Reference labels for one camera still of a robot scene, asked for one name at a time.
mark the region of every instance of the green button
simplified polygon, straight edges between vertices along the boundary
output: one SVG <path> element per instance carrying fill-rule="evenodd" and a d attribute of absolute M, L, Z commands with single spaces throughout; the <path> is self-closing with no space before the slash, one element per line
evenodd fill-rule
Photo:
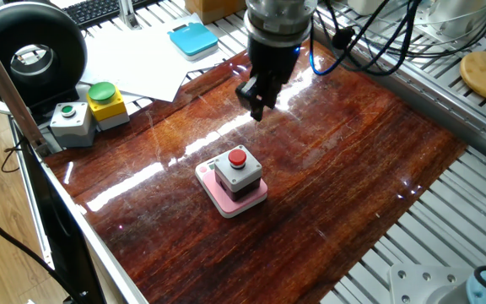
<path fill-rule="evenodd" d="M 73 110 L 73 107 L 72 106 L 64 106 L 61 111 L 63 113 L 70 113 L 71 111 Z"/>
<path fill-rule="evenodd" d="M 116 86 L 109 82 L 102 82 L 94 84 L 89 88 L 89 98 L 94 101 L 102 103 L 103 101 L 109 101 L 109 99 L 116 93 Z"/>

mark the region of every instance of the emergency stop button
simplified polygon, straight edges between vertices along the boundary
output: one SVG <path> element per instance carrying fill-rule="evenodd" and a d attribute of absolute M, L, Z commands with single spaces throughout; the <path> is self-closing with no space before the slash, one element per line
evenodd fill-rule
<path fill-rule="evenodd" d="M 228 154 L 228 160 L 234 169 L 241 169 L 245 166 L 246 153 L 242 149 L 233 149 Z"/>

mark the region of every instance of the cardboard box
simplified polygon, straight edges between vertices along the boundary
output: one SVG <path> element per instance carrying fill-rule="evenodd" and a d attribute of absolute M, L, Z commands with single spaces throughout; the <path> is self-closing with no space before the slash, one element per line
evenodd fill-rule
<path fill-rule="evenodd" d="M 246 8 L 245 0 L 185 0 L 185 7 L 210 24 Z"/>

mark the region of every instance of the black cable bundle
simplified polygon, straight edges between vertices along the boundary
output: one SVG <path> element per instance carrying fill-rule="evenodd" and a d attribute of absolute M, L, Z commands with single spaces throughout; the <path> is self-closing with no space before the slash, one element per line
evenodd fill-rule
<path fill-rule="evenodd" d="M 410 47 L 410 41 L 412 40 L 412 33 L 413 33 L 413 28 L 414 28 L 414 22 L 415 22 L 415 17 L 417 13 L 417 9 L 419 4 L 423 0 L 408 0 L 407 1 L 407 13 L 402 18 L 402 20 L 399 22 L 399 25 L 391 38 L 386 42 L 386 44 L 380 45 L 374 42 L 370 42 L 366 36 L 365 32 L 369 29 L 370 25 L 374 22 L 374 20 L 378 17 L 378 14 L 383 10 L 383 8 L 390 2 L 390 0 L 385 0 L 379 7 L 378 9 L 369 17 L 367 20 L 366 24 L 361 27 L 360 25 L 355 25 L 357 27 L 360 27 L 359 33 L 355 37 L 355 39 L 352 40 L 352 36 L 354 35 L 354 28 L 353 27 L 347 27 L 347 28 L 341 28 L 339 23 L 337 22 L 337 18 L 335 16 L 335 12 L 333 10 L 332 5 L 330 4 L 329 0 L 325 0 L 324 3 L 326 4 L 328 12 L 332 16 L 332 21 L 335 25 L 335 35 L 333 38 L 329 36 L 329 33 L 327 32 L 327 27 L 321 17 L 320 12 L 318 12 L 318 19 L 320 21 L 320 24 L 322 28 L 324 29 L 324 34 L 328 38 L 330 42 L 330 47 L 332 49 L 332 52 L 336 55 L 337 61 L 327 70 L 325 71 L 318 71 L 315 66 L 314 66 L 314 57 L 313 57 L 313 33 L 310 33 L 310 65 L 314 72 L 318 75 L 325 75 L 330 73 L 333 69 L 335 69 L 339 64 L 342 64 L 347 70 L 354 71 L 354 72 L 365 72 L 374 76 L 388 76 L 393 73 L 395 73 L 401 65 L 404 63 L 407 57 L 421 57 L 421 58 L 438 58 L 438 57 L 444 57 L 444 56 L 449 56 L 458 52 L 462 52 L 469 47 L 473 46 L 476 44 L 479 40 L 481 40 L 483 37 L 486 35 L 486 25 L 482 26 L 481 29 L 478 31 L 478 33 L 469 41 L 467 42 L 466 45 L 456 49 L 456 50 L 450 50 L 450 51 L 443 51 L 443 52 L 411 52 L 409 51 Z M 392 47 L 392 43 L 395 42 L 395 40 L 398 38 L 398 36 L 401 34 L 402 29 L 406 26 L 406 30 L 404 31 L 405 36 L 404 39 L 402 40 L 402 46 L 400 49 Z M 364 37 L 364 41 L 367 43 L 367 47 L 369 48 L 370 52 L 370 62 L 368 63 L 361 63 L 359 60 L 357 60 L 351 53 L 357 42 Z M 373 55 L 372 52 L 370 51 L 370 46 L 376 46 L 377 48 L 380 49 L 380 51 L 376 54 Z M 342 54 L 338 55 L 335 52 L 335 49 L 343 51 Z M 389 53 L 392 55 L 399 56 L 399 59 L 397 61 L 397 64 L 395 64 L 394 67 L 390 68 L 389 70 L 382 70 L 376 63 L 378 60 L 381 58 L 381 56 L 384 53 Z M 344 59 L 348 59 L 354 66 L 350 67 L 348 66 L 344 61 Z M 372 66 L 376 65 L 378 67 L 378 70 L 371 69 Z"/>

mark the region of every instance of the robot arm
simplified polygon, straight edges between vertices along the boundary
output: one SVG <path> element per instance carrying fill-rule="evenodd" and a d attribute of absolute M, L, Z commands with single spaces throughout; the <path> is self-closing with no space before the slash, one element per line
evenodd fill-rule
<path fill-rule="evenodd" d="M 251 79 L 240 84 L 236 93 L 251 116 L 261 121 L 263 107 L 275 107 L 282 85 L 294 70 L 318 0 L 246 0 L 246 4 Z"/>

